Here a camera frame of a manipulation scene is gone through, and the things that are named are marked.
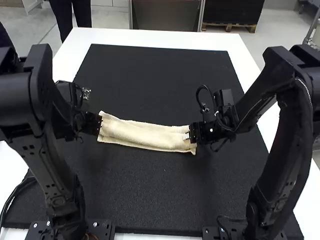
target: metal bracket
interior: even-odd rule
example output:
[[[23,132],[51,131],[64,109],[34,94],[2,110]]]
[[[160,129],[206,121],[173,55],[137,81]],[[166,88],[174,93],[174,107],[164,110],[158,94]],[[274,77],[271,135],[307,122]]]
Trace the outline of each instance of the metal bracket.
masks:
[[[244,240],[243,232],[246,226],[245,224],[230,225],[228,229],[230,230],[231,238],[220,227],[205,226],[202,229],[202,240]],[[284,231],[281,231],[274,240],[287,240],[287,236]]]
[[[115,239],[116,227],[110,220],[87,219],[86,222],[87,234],[94,235],[99,240]],[[53,231],[50,221],[34,221],[29,227],[25,240],[63,240],[63,237],[59,232]]]
[[[91,89],[82,87],[82,92],[83,92],[83,100],[89,101]]]

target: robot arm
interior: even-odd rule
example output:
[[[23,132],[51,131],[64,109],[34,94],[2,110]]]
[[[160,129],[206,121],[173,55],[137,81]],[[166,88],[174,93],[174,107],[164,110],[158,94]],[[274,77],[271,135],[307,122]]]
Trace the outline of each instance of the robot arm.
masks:
[[[32,46],[21,60],[11,48],[0,48],[0,71],[0,140],[22,156],[41,186],[52,228],[65,240],[80,240],[86,233],[84,193],[56,139],[72,141],[79,132],[98,136],[101,117],[80,110],[83,92],[77,97],[74,83],[55,85],[47,44]]]
[[[234,140],[237,134],[249,132],[276,101],[280,107],[272,148],[249,193],[246,240],[275,239],[306,184],[313,142],[320,132],[319,54],[307,45],[296,45],[290,51],[267,48],[263,71],[236,104],[231,90],[211,93],[213,111],[198,101],[203,121],[190,125],[191,142],[198,144]]]

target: rolled towel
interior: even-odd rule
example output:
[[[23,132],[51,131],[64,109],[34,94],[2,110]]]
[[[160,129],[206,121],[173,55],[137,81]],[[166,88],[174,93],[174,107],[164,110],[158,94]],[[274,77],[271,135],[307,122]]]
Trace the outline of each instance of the rolled towel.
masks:
[[[163,152],[191,152],[196,154],[196,143],[190,143],[189,126],[164,126],[147,122],[122,120],[100,111],[102,124],[98,142]]]

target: floor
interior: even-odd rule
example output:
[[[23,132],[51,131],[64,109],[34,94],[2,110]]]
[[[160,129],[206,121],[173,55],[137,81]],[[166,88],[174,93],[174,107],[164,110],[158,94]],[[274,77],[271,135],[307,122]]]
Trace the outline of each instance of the floor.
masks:
[[[32,44],[49,43],[53,54],[61,46],[59,29],[51,9],[36,8],[27,16],[23,8],[0,7],[0,21],[6,27],[20,56],[26,56]],[[263,52],[269,46],[284,46],[287,49],[301,44],[312,22],[310,14],[298,14],[290,10],[264,9],[256,33],[244,28],[233,28],[240,34],[256,64],[263,69]],[[128,29],[128,13],[105,10],[92,11],[94,28]],[[207,32],[225,32],[223,27],[210,27]],[[314,158],[320,168],[320,151]]]

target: black trousers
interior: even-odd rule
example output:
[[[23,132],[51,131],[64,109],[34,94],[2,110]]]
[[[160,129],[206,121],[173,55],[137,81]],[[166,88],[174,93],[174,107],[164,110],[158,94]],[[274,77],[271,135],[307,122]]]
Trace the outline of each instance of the black trousers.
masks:
[[[72,6],[76,24],[81,28],[92,28],[91,0],[49,0],[64,42],[73,28]]]

